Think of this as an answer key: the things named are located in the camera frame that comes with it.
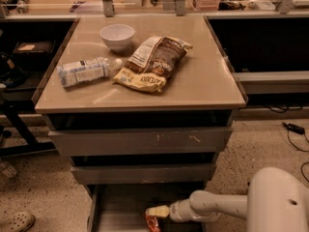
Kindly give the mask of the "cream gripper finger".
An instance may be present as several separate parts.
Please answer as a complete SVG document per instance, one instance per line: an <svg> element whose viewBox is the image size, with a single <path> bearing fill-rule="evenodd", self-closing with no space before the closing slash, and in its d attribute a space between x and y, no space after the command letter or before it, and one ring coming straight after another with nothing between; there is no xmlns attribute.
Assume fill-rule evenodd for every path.
<svg viewBox="0 0 309 232"><path fill-rule="evenodd" d="M158 218L167 218L169 216L169 207L166 205L148 208L146 215Z"/></svg>

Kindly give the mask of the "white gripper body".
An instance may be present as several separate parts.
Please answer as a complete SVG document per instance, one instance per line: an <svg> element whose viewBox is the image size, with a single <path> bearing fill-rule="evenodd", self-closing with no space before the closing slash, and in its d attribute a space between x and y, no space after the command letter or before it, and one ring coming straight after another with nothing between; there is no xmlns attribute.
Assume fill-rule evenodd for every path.
<svg viewBox="0 0 309 232"><path fill-rule="evenodd" d="M170 205L169 217L175 222L196 221L210 223L218 220L219 213L212 211L202 202L185 199Z"/></svg>

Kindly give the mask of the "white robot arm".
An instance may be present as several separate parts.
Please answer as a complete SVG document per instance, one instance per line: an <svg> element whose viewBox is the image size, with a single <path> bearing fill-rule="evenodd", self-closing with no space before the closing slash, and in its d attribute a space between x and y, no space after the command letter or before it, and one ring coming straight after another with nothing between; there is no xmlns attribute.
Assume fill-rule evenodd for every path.
<svg viewBox="0 0 309 232"><path fill-rule="evenodd" d="M146 210L175 222L212 222L221 214L246 221L246 232L309 232L309 188L275 167L259 170L245 195L195 190L185 200Z"/></svg>

